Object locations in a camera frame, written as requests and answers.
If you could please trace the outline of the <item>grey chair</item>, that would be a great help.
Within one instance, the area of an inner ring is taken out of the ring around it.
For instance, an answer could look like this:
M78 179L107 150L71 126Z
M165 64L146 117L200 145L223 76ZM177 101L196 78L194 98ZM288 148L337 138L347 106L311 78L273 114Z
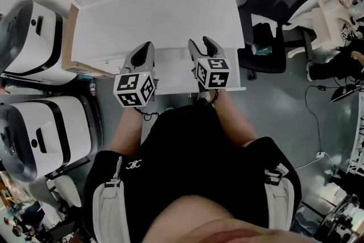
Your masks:
M30 194L38 201L52 206L54 209L81 207L81 198L75 183L68 175L49 179L45 176L31 182Z

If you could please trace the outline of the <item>cluttered work table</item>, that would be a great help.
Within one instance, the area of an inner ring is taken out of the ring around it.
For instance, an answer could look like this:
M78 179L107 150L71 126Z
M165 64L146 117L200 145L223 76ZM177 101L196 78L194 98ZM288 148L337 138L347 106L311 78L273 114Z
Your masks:
M319 223L313 238L320 243L357 243L364 238L364 204L356 195L338 189L336 202Z

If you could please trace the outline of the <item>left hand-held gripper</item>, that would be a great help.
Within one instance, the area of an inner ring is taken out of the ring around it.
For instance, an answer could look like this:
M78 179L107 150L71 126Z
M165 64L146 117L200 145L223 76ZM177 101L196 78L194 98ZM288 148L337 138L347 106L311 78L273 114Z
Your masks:
M123 108L145 107L158 84L154 72L153 43L145 42L137 46L126 56L123 66L120 74L115 75L114 96Z

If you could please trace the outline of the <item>black and green device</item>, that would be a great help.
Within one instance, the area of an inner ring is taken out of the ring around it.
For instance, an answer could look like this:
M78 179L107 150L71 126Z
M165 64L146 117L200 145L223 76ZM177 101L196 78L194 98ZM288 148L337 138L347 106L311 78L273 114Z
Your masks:
M357 86L354 84L348 84L344 87L336 89L331 97L331 102L336 102L344 99L345 97L353 94L357 90Z

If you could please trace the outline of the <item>green bottle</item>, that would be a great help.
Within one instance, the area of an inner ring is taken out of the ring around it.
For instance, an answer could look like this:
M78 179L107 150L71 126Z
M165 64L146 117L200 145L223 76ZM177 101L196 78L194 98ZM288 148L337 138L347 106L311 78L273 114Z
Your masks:
M252 44L251 51L252 51L253 55L267 56L272 53L272 47L271 46L260 46L258 44Z

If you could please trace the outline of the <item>person's right forearm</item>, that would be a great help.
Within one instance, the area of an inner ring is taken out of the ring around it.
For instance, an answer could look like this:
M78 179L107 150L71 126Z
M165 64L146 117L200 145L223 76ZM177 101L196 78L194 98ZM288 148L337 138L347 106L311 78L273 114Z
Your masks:
M246 147L258 139L252 125L226 90L218 91L218 96L213 104L221 126L234 146Z

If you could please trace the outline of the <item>person's white shoe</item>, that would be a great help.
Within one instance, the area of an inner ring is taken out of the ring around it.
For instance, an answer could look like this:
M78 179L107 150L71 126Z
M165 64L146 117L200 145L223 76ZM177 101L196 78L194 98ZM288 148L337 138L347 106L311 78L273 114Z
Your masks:
M217 97L218 97L217 89L200 92L197 95L197 102L204 104L204 105L213 104L215 102L215 100L217 99Z

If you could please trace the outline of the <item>person's black shirt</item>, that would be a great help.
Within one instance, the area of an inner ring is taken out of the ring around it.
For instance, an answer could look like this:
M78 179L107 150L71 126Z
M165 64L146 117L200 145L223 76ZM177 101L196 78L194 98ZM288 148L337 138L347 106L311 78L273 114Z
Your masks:
M190 195L214 201L236 219L268 227L265 172L279 164L288 169L294 204L302 198L295 169L270 137L234 146L214 108L189 105L162 113L132 158L110 150L96 154L82 195L82 220L90 235L94 191L113 177L119 160L131 243L142 243L157 215Z

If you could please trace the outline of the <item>brown cardboard box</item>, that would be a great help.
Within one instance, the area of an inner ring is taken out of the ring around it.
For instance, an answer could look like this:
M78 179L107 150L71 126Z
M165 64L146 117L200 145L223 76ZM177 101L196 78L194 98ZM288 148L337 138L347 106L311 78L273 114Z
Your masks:
M72 60L72 49L78 12L79 9L74 4L71 4L65 33L63 33L63 55L61 58L62 69L81 76L86 76L87 78L113 78L114 75L112 73Z

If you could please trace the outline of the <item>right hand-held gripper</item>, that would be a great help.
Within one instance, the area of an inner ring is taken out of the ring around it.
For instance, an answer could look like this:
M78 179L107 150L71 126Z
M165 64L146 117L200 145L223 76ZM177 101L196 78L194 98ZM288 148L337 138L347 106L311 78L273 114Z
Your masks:
M204 89L226 88L230 75L230 60L225 57L224 49L213 39L203 36L208 56L203 56L196 43L188 40L188 49L195 65L194 77Z

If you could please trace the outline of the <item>white and black appliance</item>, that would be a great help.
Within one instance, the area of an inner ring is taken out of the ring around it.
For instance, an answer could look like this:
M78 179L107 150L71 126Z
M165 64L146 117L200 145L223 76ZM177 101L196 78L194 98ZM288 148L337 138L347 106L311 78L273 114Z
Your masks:
M0 17L0 77L45 85L64 85L76 74L62 69L67 20L24 0Z
M31 183L103 146L95 99L59 96L0 105L0 165Z

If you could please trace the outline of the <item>white metal rack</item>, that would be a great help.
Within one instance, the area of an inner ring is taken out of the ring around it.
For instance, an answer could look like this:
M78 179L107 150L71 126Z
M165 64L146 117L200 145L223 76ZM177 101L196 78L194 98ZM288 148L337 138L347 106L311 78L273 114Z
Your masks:
M358 96L358 119L348 171L364 177L364 92Z

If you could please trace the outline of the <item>white cloth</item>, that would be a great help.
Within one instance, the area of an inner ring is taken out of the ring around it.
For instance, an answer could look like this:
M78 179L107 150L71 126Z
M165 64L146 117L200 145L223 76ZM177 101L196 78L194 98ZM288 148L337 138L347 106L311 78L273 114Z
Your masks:
M251 14L251 22L252 26L256 26L258 24L268 24L270 26L272 36L274 38L276 37L276 30L278 27L278 23L275 20L263 17L261 15Z

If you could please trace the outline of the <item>white vanity dresser with mirror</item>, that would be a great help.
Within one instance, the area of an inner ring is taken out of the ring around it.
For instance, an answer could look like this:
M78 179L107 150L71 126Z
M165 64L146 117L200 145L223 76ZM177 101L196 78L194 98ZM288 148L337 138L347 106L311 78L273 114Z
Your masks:
M363 39L364 0L318 1L317 7L293 18L282 29L288 31L299 27L313 30L316 38L297 45L287 53L288 58L305 52L310 59L316 49L330 52L345 46L348 37Z

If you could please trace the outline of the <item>person's chin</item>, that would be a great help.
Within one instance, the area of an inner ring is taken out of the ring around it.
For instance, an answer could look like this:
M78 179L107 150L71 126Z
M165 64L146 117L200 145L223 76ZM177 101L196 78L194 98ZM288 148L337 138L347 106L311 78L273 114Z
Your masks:
M319 243L309 237L237 220L201 196L173 201L153 221L142 243Z

